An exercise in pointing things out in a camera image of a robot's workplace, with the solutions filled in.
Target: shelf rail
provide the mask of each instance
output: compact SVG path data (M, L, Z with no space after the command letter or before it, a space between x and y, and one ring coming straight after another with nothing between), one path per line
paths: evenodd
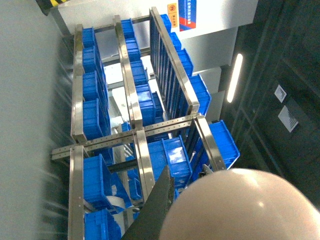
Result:
M83 40L82 24L78 24L74 34L73 48L73 81L72 81L72 110L71 110L71 137L77 143L87 141L84 134L84 104L83 104Z

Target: floor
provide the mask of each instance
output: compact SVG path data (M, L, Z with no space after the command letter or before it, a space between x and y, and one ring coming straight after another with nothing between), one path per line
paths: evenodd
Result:
M50 152L71 142L73 59L36 1L0 16L0 238L67 239L69 170Z

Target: white helmet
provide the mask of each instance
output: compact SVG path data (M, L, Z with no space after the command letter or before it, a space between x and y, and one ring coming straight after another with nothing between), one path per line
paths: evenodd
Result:
M231 169L205 176L169 210L160 240L320 240L320 213L286 180Z

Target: orange label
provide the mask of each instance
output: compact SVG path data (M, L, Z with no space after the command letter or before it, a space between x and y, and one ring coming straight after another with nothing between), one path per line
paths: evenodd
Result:
M173 28L178 27L179 19L178 19L178 9L176 3L168 4L168 16L171 21L171 26Z

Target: metal upright post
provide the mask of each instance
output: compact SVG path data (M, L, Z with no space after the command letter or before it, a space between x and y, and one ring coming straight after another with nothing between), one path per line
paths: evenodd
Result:
M222 159L221 153L210 131L205 116L197 116L194 119L194 123L196 125L196 128L198 129L200 138L202 140L206 154L208 155L208 159L213 171L216 172L219 170L226 170L227 168L225 162Z
M136 91L135 81L131 70L128 49L126 45L125 35L119 15L114 16L115 35L118 39L118 52L120 56L120 64L122 68L123 83L125 97L130 117L132 129L142 129L142 114L139 105L138 94Z
M78 24L74 34L73 50L73 82L72 82L72 114L71 114L71 137L77 143L87 141L84 134L83 112L83 26Z
M84 227L84 147L70 150L68 240L83 240Z
M122 126L121 124L118 125L118 133L122 133ZM125 156L125 148L123 146L119 146L120 150L120 163L126 162L126 156ZM124 189L126 190L128 196L131 199L130 195L130 188L129 188L129 178L127 172L120 172L118 173L120 175L120 178L122 180L122 184ZM126 210L123 212L123 219L124 219L124 229L127 231L127 229L131 226L131 224L134 222L134 215L132 210Z
M143 200L144 202L146 202L156 182L151 165L145 131L136 131L136 134L133 135L133 138L135 154L139 168Z

